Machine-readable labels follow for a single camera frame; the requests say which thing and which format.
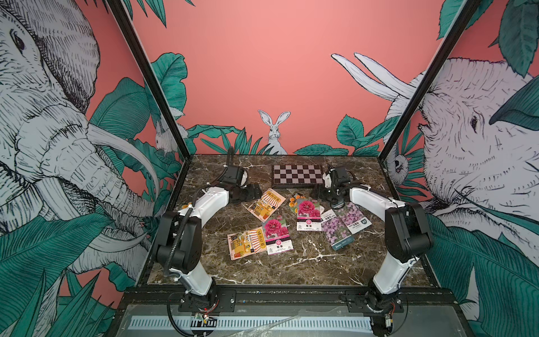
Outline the purple flower seed packet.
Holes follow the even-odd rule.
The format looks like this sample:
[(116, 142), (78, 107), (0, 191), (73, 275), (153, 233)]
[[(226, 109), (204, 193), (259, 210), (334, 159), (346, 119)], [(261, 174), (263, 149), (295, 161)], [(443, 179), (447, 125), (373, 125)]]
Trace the purple flower seed packet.
[(322, 230), (334, 251), (338, 251), (348, 244), (353, 243), (354, 237), (352, 233), (333, 210), (324, 212), (321, 215), (321, 219)]
[(357, 234), (372, 225), (372, 222), (362, 213), (360, 208), (352, 202), (336, 209), (335, 214), (352, 234)]

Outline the sunflower shop seed packet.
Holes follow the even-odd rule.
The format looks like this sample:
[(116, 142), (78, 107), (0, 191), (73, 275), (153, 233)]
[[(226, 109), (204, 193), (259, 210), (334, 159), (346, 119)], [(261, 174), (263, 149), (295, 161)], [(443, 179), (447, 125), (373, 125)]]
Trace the sunflower shop seed packet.
[(260, 199), (247, 206), (246, 210), (261, 222), (267, 221), (274, 212), (285, 202), (286, 198), (276, 190), (266, 190)]
[(242, 233), (229, 234), (227, 243), (232, 261), (267, 251), (262, 227)]

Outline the pink flower seed packet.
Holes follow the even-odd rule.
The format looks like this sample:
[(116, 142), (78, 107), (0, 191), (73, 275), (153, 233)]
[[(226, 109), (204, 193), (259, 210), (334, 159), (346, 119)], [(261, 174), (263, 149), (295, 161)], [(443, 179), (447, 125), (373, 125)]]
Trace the pink flower seed packet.
[(318, 200), (299, 199), (297, 201), (296, 230), (301, 232), (321, 232), (323, 208)]
[(283, 216), (271, 216), (262, 229), (269, 256), (293, 251), (289, 228)]

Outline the purple flower seed packet front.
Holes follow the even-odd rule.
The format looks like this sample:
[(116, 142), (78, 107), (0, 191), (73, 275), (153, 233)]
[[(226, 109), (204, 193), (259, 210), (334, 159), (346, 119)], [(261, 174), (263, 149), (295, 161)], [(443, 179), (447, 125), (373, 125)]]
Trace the purple flower seed packet front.
[(353, 243), (354, 237), (352, 233), (333, 210), (324, 212), (321, 215), (321, 219), (322, 230), (334, 251), (338, 251), (348, 244)]

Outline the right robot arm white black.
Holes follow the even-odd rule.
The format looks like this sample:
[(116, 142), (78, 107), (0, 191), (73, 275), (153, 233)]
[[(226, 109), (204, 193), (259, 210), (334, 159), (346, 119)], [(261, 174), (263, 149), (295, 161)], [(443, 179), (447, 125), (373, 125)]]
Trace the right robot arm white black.
[(314, 198), (328, 202), (333, 210), (349, 204), (362, 207), (384, 222), (387, 254), (369, 285), (370, 294), (379, 299), (396, 296), (408, 271), (434, 246), (424, 209), (352, 181), (345, 167), (328, 166), (322, 179), (312, 191)]

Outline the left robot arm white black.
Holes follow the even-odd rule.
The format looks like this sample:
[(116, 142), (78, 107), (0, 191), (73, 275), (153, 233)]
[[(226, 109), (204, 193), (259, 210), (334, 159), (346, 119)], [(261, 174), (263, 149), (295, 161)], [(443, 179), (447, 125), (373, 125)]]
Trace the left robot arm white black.
[(161, 265), (165, 277), (177, 279), (197, 299), (214, 301), (216, 282), (200, 262), (202, 230), (206, 223), (229, 204), (260, 199), (262, 190), (248, 182), (248, 171), (228, 164), (210, 183), (198, 188), (192, 201), (181, 211), (168, 211), (160, 220), (152, 247), (152, 259)]

